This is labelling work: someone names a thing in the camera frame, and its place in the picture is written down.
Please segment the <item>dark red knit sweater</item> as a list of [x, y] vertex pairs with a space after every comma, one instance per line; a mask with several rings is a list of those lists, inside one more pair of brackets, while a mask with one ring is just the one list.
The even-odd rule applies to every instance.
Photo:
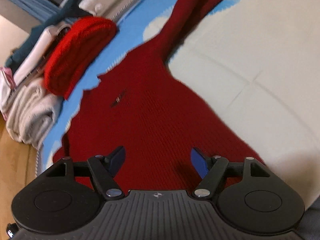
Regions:
[[258, 158], [166, 65], [178, 43], [221, 1], [177, 0], [155, 37], [101, 75], [98, 87], [84, 91], [53, 162], [86, 161], [123, 146], [125, 161], [115, 176], [123, 191], [191, 191], [200, 182], [193, 148], [232, 162]]

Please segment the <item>folded grey fleece garment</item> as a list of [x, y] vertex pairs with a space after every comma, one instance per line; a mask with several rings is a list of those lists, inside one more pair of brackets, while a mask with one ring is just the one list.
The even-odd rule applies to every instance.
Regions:
[[44, 87], [44, 78], [31, 81], [17, 94], [6, 120], [6, 129], [17, 142], [40, 149], [57, 121], [63, 98]]

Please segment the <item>blue and white bedspread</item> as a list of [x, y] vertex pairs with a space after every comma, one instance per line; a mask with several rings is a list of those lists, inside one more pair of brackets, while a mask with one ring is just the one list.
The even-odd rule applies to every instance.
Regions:
[[[119, 24], [64, 102], [39, 154], [39, 172], [55, 163], [84, 91], [155, 37], [176, 2], [144, 0]], [[319, 198], [319, 0], [223, 0], [178, 43], [166, 65], [306, 207]]]

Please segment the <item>pink white folded garment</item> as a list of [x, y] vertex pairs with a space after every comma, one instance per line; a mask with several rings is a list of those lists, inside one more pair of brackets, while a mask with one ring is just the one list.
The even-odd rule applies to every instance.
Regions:
[[1, 114], [7, 119], [8, 102], [10, 94], [16, 88], [12, 71], [10, 68], [1, 67]]

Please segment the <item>folded bright red sweater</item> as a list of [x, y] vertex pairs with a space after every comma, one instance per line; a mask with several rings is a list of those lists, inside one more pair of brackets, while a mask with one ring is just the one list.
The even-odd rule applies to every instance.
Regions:
[[46, 63], [46, 89], [67, 100], [91, 62], [116, 33], [117, 26], [112, 20], [93, 16], [77, 20]]

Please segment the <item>dark teal folded garment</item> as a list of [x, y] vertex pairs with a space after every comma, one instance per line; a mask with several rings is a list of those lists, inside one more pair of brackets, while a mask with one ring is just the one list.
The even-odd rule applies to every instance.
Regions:
[[4, 66], [10, 68], [12, 72], [16, 72], [25, 58], [32, 51], [44, 29], [51, 25], [57, 25], [67, 18], [80, 18], [89, 16], [90, 13], [79, 8], [81, 0], [68, 0], [59, 12], [48, 18], [43, 24], [35, 26], [31, 29], [29, 37], [24, 43], [10, 55]]

